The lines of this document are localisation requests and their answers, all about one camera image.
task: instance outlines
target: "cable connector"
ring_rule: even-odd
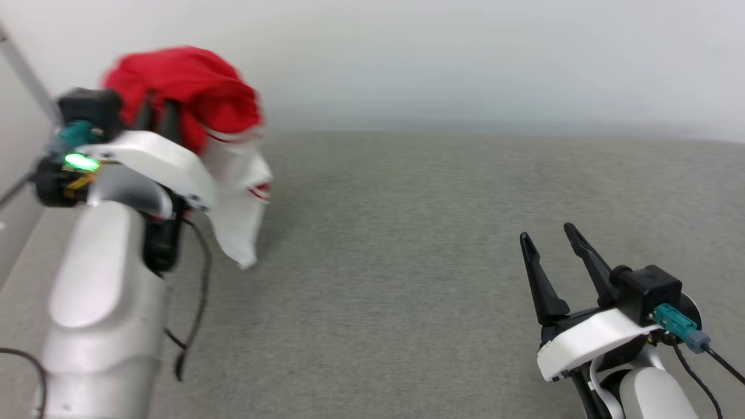
[[[693,353],[703,353],[702,346],[711,341],[706,333],[697,330],[698,325],[695,321],[685,317],[683,313],[670,304],[660,304],[650,314],[650,317],[655,323],[662,326],[662,329],[681,338]]]

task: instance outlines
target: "teal connector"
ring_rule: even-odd
[[[99,137],[94,133],[94,128],[88,121],[73,121],[62,128],[57,137],[65,145],[66,151],[74,150],[76,147],[92,144],[99,140]]]
[[[695,353],[702,353],[701,345],[711,341],[708,335],[697,330],[698,325],[695,321],[685,317],[670,304],[660,304],[654,309],[654,321],[670,334],[681,338]]]

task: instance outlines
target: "white cloth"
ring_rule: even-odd
[[[219,188],[218,204],[207,215],[223,252],[245,269],[256,263],[256,235],[273,178],[259,150],[261,128],[237,134],[205,129],[200,157]]]

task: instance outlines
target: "white wall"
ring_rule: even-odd
[[[32,169],[50,135],[50,118],[0,54],[0,193]],[[0,209],[0,288],[41,214],[30,188]]]
[[[0,0],[47,87],[190,43],[288,129],[745,138],[740,0]]]

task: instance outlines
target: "red cloth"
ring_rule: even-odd
[[[148,92],[156,120],[164,99],[181,106],[184,146],[199,153],[206,143],[200,123],[220,133],[240,133],[261,124],[256,93],[214,52],[192,46],[127,55],[105,78],[121,96],[121,117],[131,125]]]

